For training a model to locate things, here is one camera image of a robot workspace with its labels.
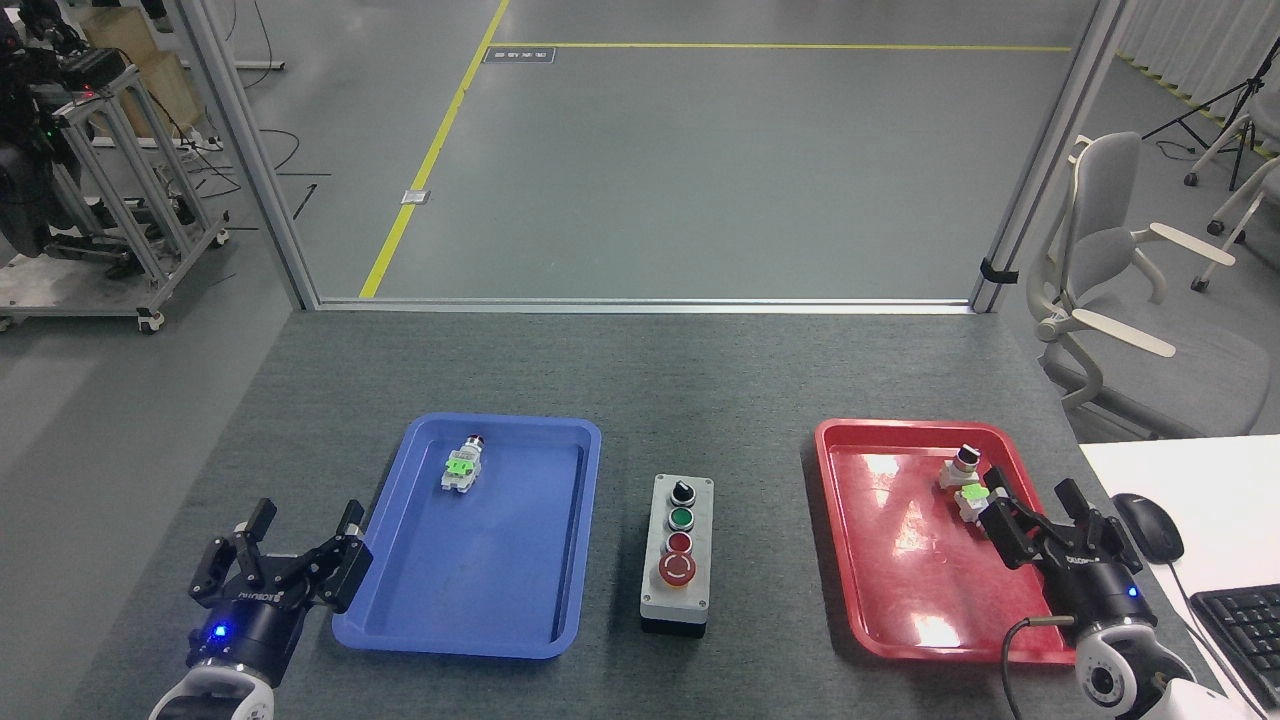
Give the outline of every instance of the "red tray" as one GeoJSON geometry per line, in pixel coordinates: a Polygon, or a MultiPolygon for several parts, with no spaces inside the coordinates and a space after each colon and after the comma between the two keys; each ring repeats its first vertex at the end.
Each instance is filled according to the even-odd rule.
{"type": "MultiPolygon", "coordinates": [[[[982,530],[960,519],[938,470],[969,443],[979,473],[1000,466],[1014,493],[1043,511],[1004,432],[983,423],[827,420],[814,433],[849,626],[883,657],[998,662],[1005,633],[1052,615],[1032,566],[1005,568],[982,530]]],[[[1057,628],[1027,628],[1015,662],[1071,665],[1057,628]]]]}

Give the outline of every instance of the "gray tabletop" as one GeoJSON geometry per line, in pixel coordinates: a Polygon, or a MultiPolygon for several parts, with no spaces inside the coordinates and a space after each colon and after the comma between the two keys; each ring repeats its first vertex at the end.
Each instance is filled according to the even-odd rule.
{"type": "MultiPolygon", "coordinates": [[[[183,673],[205,543],[261,496],[265,551],[297,552],[378,495],[404,427],[433,411],[585,418],[603,433],[577,639],[515,661],[348,650],[312,611],[280,717],[1007,717],[992,665],[892,661],[845,618],[813,450],[828,418],[1004,428],[1039,493],[1080,480],[1110,510],[1034,361],[995,316],[294,315],[78,688],[69,717],[145,717],[183,673]],[[657,473],[714,478],[707,637],[643,633],[657,473]]],[[[1139,575],[1156,612],[1158,585],[1139,575]]],[[[1160,634],[1208,671],[1176,623],[1160,634]]],[[[1018,666],[1032,717],[1097,717],[1066,667],[1018,666]]]]}

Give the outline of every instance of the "green label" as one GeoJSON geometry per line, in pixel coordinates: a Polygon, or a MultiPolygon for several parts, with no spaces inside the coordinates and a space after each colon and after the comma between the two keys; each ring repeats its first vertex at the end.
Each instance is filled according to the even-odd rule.
{"type": "Polygon", "coordinates": [[[453,475],[468,475],[471,470],[475,470],[476,464],[471,460],[463,460],[461,457],[451,457],[444,462],[444,469],[453,475]]]}
{"type": "Polygon", "coordinates": [[[978,483],[972,483],[960,488],[960,495],[964,496],[965,500],[982,500],[991,495],[991,491],[978,483]]]}

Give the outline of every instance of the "emergency stop button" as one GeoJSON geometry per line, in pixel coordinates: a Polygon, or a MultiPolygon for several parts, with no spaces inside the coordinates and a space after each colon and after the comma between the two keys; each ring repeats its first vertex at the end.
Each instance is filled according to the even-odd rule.
{"type": "Polygon", "coordinates": [[[698,565],[694,564],[694,556],[687,552],[668,552],[658,561],[658,574],[662,575],[663,582],[673,588],[687,585],[696,573],[698,565]]]}

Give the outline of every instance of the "green button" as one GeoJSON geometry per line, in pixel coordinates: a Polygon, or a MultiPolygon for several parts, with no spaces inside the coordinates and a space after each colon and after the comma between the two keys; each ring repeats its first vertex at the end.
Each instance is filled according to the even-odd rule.
{"type": "Polygon", "coordinates": [[[677,507],[671,511],[672,529],[682,530],[694,524],[694,514],[687,507],[677,507]]]}

